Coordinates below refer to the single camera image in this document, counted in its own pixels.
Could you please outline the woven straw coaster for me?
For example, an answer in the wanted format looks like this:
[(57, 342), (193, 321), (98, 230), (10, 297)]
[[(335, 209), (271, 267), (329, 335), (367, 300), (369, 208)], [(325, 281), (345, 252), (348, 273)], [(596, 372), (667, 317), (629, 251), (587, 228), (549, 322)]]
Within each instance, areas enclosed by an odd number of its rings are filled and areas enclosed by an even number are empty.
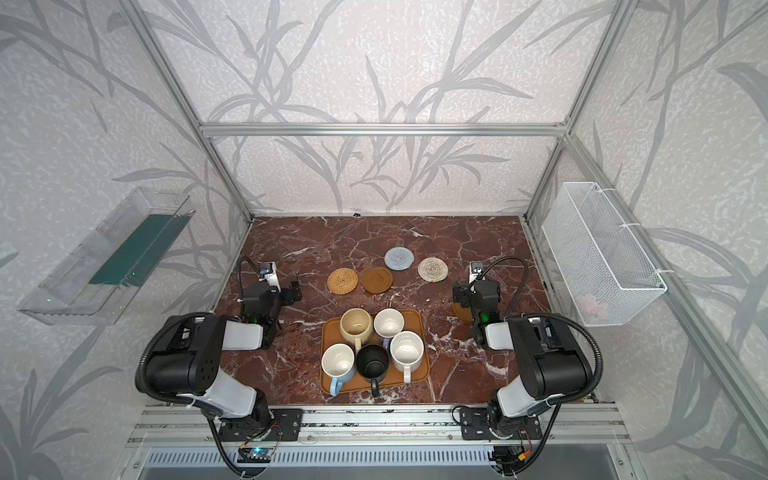
[(355, 290), (359, 282), (358, 274), (350, 268), (338, 268), (327, 278), (328, 290), (336, 295), (346, 295)]

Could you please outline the cream woven coaster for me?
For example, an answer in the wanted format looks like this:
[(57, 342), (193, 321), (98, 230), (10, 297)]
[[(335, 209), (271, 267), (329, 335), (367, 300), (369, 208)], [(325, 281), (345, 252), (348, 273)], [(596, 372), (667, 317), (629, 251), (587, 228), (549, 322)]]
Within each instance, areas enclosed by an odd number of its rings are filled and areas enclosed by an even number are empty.
[(418, 265), (418, 274), (427, 282), (442, 282), (448, 276), (448, 266), (437, 257), (425, 258)]

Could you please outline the beige ceramic mug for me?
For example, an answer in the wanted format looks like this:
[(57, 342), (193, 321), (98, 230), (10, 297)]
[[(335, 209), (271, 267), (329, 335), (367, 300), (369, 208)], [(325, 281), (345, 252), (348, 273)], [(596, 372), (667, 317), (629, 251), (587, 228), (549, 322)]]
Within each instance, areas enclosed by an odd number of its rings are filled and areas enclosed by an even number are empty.
[(373, 318), (362, 308), (347, 310), (339, 321), (343, 340), (359, 352), (373, 333)]

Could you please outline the brown wooden saucer coaster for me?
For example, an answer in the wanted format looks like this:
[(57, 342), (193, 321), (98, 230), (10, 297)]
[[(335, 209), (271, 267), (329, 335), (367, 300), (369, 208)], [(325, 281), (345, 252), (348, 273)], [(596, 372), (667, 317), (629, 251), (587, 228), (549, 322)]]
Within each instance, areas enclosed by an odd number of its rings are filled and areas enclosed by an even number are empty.
[(362, 272), (362, 286), (372, 295), (388, 291), (394, 282), (391, 271), (386, 267), (372, 267)]

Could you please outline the grey woven coaster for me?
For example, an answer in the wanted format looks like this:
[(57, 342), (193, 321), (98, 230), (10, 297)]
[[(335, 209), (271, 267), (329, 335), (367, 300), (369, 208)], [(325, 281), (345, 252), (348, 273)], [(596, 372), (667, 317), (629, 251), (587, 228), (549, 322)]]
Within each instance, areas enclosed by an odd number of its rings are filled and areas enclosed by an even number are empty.
[(415, 260), (411, 250), (405, 247), (393, 247), (389, 249), (385, 256), (385, 265), (393, 271), (404, 271), (409, 269)]

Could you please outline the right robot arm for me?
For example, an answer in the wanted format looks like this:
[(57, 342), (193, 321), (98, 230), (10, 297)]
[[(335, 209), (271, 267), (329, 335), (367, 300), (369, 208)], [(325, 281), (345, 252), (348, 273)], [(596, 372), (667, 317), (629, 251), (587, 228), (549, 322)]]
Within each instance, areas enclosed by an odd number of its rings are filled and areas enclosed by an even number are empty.
[(599, 385), (602, 351), (578, 322), (552, 312), (503, 315), (500, 286), (492, 280), (457, 284), (452, 298), (455, 309), (471, 317), (479, 346), (515, 355), (518, 376), (489, 401), (490, 423), (536, 416), (587, 397)]

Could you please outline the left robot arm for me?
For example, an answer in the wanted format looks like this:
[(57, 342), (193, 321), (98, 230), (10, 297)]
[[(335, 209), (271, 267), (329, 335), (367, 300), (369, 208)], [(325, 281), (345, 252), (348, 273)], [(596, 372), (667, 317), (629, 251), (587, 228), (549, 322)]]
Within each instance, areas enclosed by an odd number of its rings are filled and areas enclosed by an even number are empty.
[(224, 372), (221, 356), (271, 347), (282, 330), (281, 308), (301, 299), (297, 280), (283, 289), (261, 281), (240, 299), (239, 317), (211, 312), (169, 317), (141, 354), (137, 390), (161, 402), (195, 406), (212, 418), (269, 426), (264, 393)]

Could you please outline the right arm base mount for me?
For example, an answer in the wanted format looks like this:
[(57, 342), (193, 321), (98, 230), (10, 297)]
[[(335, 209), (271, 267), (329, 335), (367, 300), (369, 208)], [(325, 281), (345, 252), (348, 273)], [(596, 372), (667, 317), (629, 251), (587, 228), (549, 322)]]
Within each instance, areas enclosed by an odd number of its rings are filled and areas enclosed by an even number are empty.
[(467, 441), (541, 440), (543, 432), (537, 417), (507, 417), (495, 406), (456, 406), (452, 418)]

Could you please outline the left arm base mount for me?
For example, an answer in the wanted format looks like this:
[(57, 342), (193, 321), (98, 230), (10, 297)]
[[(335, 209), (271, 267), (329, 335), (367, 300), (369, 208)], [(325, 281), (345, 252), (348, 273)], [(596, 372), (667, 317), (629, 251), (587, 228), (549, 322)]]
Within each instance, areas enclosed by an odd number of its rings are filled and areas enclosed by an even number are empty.
[(294, 442), (298, 440), (303, 410), (300, 408), (271, 409), (264, 419), (253, 416), (224, 419), (217, 431), (222, 442), (267, 441)]

